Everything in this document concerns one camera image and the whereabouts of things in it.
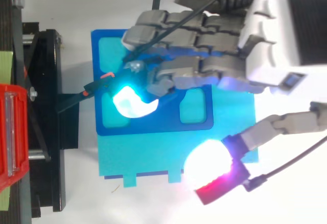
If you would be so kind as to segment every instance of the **black cable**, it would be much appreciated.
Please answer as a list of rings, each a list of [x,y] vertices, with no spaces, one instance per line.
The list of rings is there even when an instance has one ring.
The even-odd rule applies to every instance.
[[[151,46],[153,46],[154,44],[158,43],[159,41],[161,41],[166,36],[170,35],[173,31],[175,31],[176,29],[178,29],[179,27],[181,27],[182,25],[184,25],[185,23],[187,23],[188,21],[190,21],[196,15],[201,14],[208,6],[212,5],[216,1],[218,1],[218,0],[210,0],[210,1],[208,1],[204,6],[200,7],[198,10],[193,11],[191,14],[189,14],[187,17],[185,17],[179,23],[173,25],[171,28],[167,29],[164,33],[162,33],[162,34],[158,35],[157,37],[155,37],[149,43],[146,43],[146,44],[143,44],[143,45],[137,47],[133,52],[131,52],[130,54],[128,54],[123,59],[123,61],[126,63],[126,62],[130,62],[130,61],[135,60],[137,57],[139,57],[139,55],[141,53],[143,53],[144,51],[148,50]]]
[[[286,164],[283,164],[281,167],[273,170],[272,172],[269,172],[268,174],[265,174],[266,178],[267,179],[271,178],[274,175],[278,174],[279,172],[283,171],[284,169],[286,169],[286,168],[290,167],[291,165],[295,164],[297,161],[299,161],[300,159],[303,159],[306,155],[308,155],[309,153],[311,153],[312,151],[314,151],[315,149],[317,149],[318,147],[323,145],[326,141],[327,141],[327,136],[322,138],[320,141],[318,141],[316,144],[314,144],[309,149],[305,150],[300,155],[296,156],[294,159],[288,161]]]
[[[316,150],[318,147],[320,147],[321,145],[323,145],[326,141],[327,141],[327,136],[325,136],[324,138],[322,138],[320,141],[318,141],[316,144],[314,144],[309,149],[305,150],[300,155],[296,156],[294,159],[288,161],[286,164],[283,164],[281,167],[279,167],[279,168],[277,168],[277,169],[269,172],[268,174],[263,174],[261,176],[258,176],[258,177],[255,177],[253,179],[250,179],[250,180],[246,181],[245,183],[243,183],[243,186],[245,187],[245,189],[248,192],[256,189],[257,187],[261,186],[264,182],[266,182],[269,178],[275,176],[276,174],[278,174],[281,171],[287,169],[288,167],[290,167],[291,165],[295,164],[299,160],[303,159],[306,155],[308,155],[309,153],[311,153],[314,150]]]

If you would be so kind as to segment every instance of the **metal rod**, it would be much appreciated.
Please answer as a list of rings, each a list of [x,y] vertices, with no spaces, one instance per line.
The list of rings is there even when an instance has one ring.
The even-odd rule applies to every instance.
[[[29,160],[45,159],[41,149],[29,150]]]
[[[23,45],[31,45],[34,39],[34,34],[24,34],[22,36]]]

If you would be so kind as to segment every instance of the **green tape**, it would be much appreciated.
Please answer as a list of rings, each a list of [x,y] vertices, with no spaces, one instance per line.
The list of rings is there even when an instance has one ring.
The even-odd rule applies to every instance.
[[[0,84],[10,84],[12,52],[0,52]]]
[[[0,193],[0,211],[8,211],[9,198],[10,198],[10,187],[7,187]]]
[[[10,84],[12,52],[0,52],[0,84]],[[10,187],[0,193],[0,211],[8,211],[10,198]]]

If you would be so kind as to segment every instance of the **black wire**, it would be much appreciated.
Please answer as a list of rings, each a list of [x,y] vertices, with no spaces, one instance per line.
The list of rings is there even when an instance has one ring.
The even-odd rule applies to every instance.
[[[309,153],[311,153],[312,151],[314,151],[315,149],[317,149],[318,147],[320,147],[321,145],[323,145],[326,141],[327,141],[327,136],[325,136],[324,138],[322,138],[320,141],[318,141],[312,147],[310,147],[309,149],[305,150],[303,153],[301,153],[300,155],[298,155],[294,159],[290,160],[286,164],[283,164],[281,167],[273,170],[272,172],[270,172],[268,174],[265,174],[266,179],[268,179],[270,177],[273,177],[274,175],[278,174],[279,172],[283,171],[284,169],[286,169],[286,168],[290,167],[291,165],[295,164],[300,159],[303,159],[306,155],[308,155]]]
[[[171,28],[167,29],[164,33],[158,35],[156,38],[154,38],[153,40],[151,40],[149,43],[143,44],[143,45],[139,46],[138,48],[136,48],[133,52],[131,52],[129,55],[127,55],[123,59],[123,61],[126,63],[126,62],[130,62],[130,61],[135,60],[137,57],[139,57],[139,55],[141,53],[143,53],[144,51],[146,51],[147,49],[149,49],[151,46],[153,46],[154,44],[156,44],[159,41],[161,41],[166,36],[170,35],[173,31],[175,31],[176,29],[178,29],[179,27],[181,27],[182,25],[184,25],[185,23],[187,23],[188,21],[190,21],[196,15],[201,14],[208,6],[212,5],[216,1],[218,1],[218,0],[210,0],[210,1],[208,1],[204,6],[202,6],[199,9],[193,11],[191,14],[189,14],[187,17],[185,17],[179,23],[173,25]]]

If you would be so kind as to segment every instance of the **bright white light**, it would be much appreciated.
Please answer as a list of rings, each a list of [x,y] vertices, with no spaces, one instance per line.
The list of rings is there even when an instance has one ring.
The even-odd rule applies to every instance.
[[[141,98],[135,91],[125,86],[113,98],[112,101],[118,112],[127,118],[140,118],[154,112],[159,100],[154,100],[151,103],[142,102]]]
[[[190,153],[184,163],[184,177],[197,190],[230,172],[232,158],[221,141],[207,140]]]

